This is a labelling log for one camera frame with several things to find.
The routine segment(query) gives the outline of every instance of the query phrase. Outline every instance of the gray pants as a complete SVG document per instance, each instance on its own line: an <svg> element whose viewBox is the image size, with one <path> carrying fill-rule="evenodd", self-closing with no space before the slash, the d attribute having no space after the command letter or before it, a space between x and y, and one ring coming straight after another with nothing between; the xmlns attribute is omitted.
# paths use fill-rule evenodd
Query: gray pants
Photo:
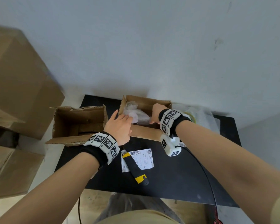
<svg viewBox="0 0 280 224"><path fill-rule="evenodd" d="M94 221L98 223L101 220L117 215L126 211L135 210L155 210L159 211L179 223L184 222L172 211L160 198L150 196L137 196L124 193L116 193L110 196L108 205L100 216Z"/></svg>

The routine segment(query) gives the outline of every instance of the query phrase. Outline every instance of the tabletop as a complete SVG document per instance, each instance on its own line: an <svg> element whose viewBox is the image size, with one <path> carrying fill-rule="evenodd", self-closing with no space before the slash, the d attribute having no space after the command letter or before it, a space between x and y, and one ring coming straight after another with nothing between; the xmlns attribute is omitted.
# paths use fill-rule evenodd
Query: tabletop
<svg viewBox="0 0 280 224"><path fill-rule="evenodd" d="M120 102L121 100L117 99L85 95L81 107L105 105L110 118L112 113L119 109ZM217 115L214 117L220 119L220 134L241 145L234 118ZM207 178L190 153L182 150L178 156L169 157L160 142L135 137L131 137L124 148L128 152L151 148L154 167L142 170L148 177L149 184L141 187L131 173L122 173L121 158L117 156L110 165L100 169L85 188L215 204ZM74 158L78 152L79 150L74 146L65 146L55 171ZM238 207L220 183L206 169L205 172L212 185L217 204Z"/></svg>

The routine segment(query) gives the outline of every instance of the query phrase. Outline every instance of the large cardboard box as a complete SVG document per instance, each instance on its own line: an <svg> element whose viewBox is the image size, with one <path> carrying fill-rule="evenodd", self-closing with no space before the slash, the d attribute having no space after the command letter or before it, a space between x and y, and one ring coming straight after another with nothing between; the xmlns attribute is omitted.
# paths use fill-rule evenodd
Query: large cardboard box
<svg viewBox="0 0 280 224"><path fill-rule="evenodd" d="M0 198L26 194L44 156L0 146Z"/></svg>
<svg viewBox="0 0 280 224"><path fill-rule="evenodd" d="M167 108L172 108L171 101L162 101L162 100L155 100L155 99L151 99L151 98L127 95L126 97L123 96L123 98L121 100L118 115L121 115L123 113L124 107L126 106L127 102L129 102L129 101L135 101L138 104L138 109L141 109L146 114L148 114L150 117L152 116L152 113L153 113L153 105L156 103L165 105ZM137 124L132 124L131 130L132 130L132 133L131 133L132 137L150 139L150 140L154 140L154 141L160 141L160 136L163 133L160 130L160 125L157 123L145 125L145 126L139 126Z"/></svg>
<svg viewBox="0 0 280 224"><path fill-rule="evenodd" d="M41 139L63 100L24 34L0 27L0 126Z"/></svg>
<svg viewBox="0 0 280 224"><path fill-rule="evenodd" d="M108 121L106 107L56 107L52 139L46 144L75 146L84 144L93 134L104 130Z"/></svg>

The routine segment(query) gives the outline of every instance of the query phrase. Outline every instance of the white paper label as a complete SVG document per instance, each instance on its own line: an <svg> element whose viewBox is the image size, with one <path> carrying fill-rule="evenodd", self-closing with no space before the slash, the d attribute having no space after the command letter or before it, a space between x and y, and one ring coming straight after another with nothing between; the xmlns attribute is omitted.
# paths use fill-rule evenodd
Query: white paper label
<svg viewBox="0 0 280 224"><path fill-rule="evenodd" d="M133 157L136 161L137 165L140 169L150 169L153 168L153 155L151 153L151 149L143 149L137 151L131 151L129 154ZM125 163L124 159L121 157L121 172L129 172L129 168Z"/></svg>

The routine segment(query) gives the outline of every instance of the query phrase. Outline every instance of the barcode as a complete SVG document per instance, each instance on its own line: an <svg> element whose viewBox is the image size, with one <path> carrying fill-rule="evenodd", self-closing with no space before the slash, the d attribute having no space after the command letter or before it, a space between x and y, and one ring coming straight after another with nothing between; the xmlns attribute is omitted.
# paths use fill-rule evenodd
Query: barcode
<svg viewBox="0 0 280 224"><path fill-rule="evenodd" d="M129 154L132 156L132 155L140 155L141 154L141 150L138 150L138 151L131 151L129 152Z"/></svg>

